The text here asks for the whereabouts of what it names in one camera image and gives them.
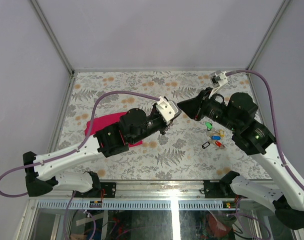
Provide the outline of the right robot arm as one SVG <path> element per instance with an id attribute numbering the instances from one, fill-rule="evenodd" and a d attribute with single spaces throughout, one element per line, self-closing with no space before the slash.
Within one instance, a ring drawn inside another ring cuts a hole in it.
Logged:
<path id="1" fill-rule="evenodd" d="M 296 170 L 287 171 L 290 162 L 278 153 L 276 139 L 269 129 L 255 120 L 258 106 L 247 93 L 234 93 L 228 103 L 219 102 L 218 94 L 210 95 L 211 88 L 202 90 L 197 97 L 178 103 L 188 117 L 200 121 L 207 117 L 232 131 L 232 140 L 246 155 L 253 158 L 269 174 L 277 189 L 251 182 L 236 172 L 223 177 L 220 192 L 225 197 L 244 196 L 275 213 L 292 230 L 304 228 L 304 191 L 293 179 L 304 180 Z"/>

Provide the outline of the green key tag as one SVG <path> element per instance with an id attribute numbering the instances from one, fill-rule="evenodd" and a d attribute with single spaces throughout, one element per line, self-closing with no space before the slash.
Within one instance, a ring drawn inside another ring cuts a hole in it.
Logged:
<path id="1" fill-rule="evenodd" d="M 212 125 L 212 123 L 210 123 L 210 122 L 206 122 L 206 123 L 205 123 L 205 126 L 206 126 L 206 129 L 207 129 L 208 131 L 211 131 L 212 128 L 213 128 L 213 125 Z"/>

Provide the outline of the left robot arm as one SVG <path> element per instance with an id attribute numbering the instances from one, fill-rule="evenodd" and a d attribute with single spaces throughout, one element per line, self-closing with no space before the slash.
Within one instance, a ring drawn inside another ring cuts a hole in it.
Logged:
<path id="1" fill-rule="evenodd" d="M 128 151 L 146 137 L 160 132 L 165 134 L 173 121 L 180 115 L 177 106 L 162 110 L 154 104 L 149 115 L 132 108 L 119 120 L 89 136 L 81 146 L 70 146 L 62 150 L 37 155 L 27 152 L 23 155 L 26 168 L 28 196 L 39 197 L 53 190 L 73 191 L 77 198 L 99 198 L 103 192 L 98 174 L 68 172 L 69 169 L 88 161 L 102 160 Z"/>

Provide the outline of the red key tag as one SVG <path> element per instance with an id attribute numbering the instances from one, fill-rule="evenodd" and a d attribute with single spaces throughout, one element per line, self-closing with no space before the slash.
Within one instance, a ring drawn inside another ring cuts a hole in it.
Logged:
<path id="1" fill-rule="evenodd" d="M 222 146 L 222 143 L 219 141 L 216 141 L 215 144 L 220 148 Z"/>

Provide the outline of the blue key tag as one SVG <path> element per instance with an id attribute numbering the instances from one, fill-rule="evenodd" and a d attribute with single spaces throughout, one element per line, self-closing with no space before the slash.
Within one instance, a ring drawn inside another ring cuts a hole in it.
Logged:
<path id="1" fill-rule="evenodd" d="M 212 139 L 212 140 L 220 140 L 221 137 L 220 137 L 220 136 L 217 136 L 217 135 L 213 135 L 213 136 L 211 137 L 211 139 Z"/>

